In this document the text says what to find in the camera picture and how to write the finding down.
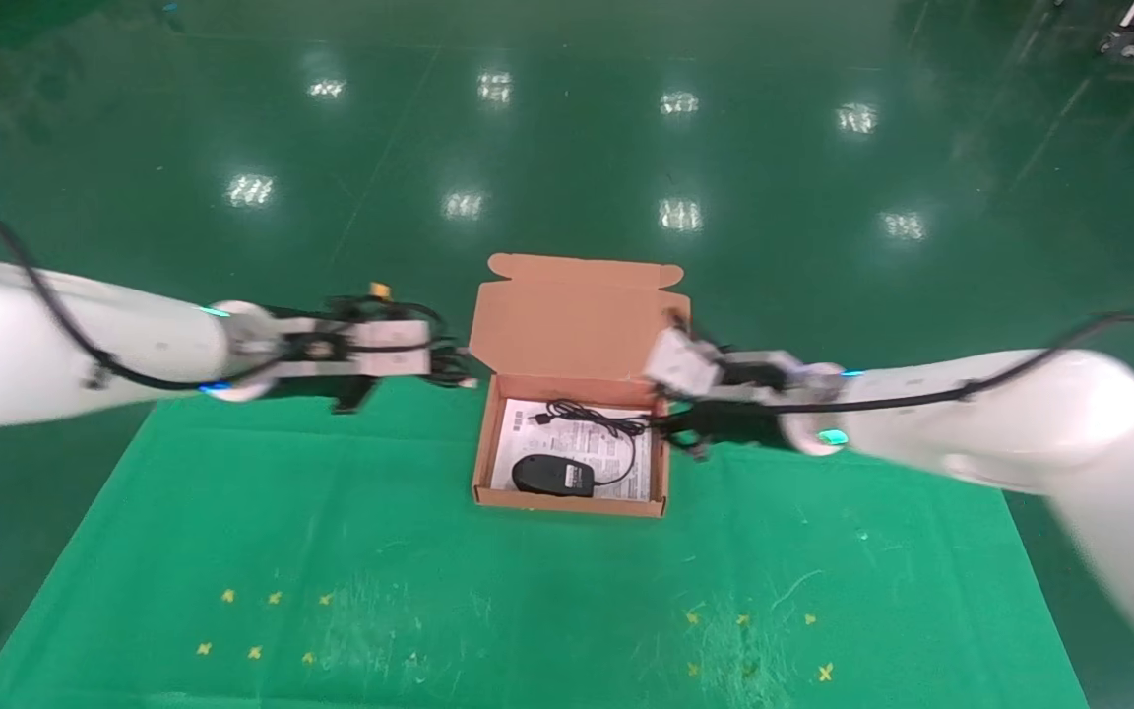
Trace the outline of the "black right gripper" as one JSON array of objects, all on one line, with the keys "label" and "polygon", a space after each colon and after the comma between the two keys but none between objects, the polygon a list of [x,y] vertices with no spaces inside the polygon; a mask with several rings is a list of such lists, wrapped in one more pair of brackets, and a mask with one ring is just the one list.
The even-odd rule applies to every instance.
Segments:
[{"label": "black right gripper", "polygon": [[657,434],[689,432],[689,441],[680,444],[680,450],[697,463],[710,459],[712,445],[721,441],[796,451],[773,410],[738,400],[699,400],[688,410],[651,413],[648,430]]}]

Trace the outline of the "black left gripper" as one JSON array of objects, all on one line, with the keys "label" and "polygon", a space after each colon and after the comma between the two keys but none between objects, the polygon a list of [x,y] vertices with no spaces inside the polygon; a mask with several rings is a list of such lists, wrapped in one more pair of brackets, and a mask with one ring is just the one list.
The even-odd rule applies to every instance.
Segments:
[{"label": "black left gripper", "polygon": [[[428,347],[431,360],[458,360],[460,351],[456,340],[435,340]],[[460,368],[446,362],[441,366],[432,366],[424,381],[438,387],[459,387]],[[328,375],[308,380],[308,391],[314,398],[330,400],[330,413],[333,415],[352,415],[359,412],[369,396],[381,382],[378,377],[370,375]]]}]

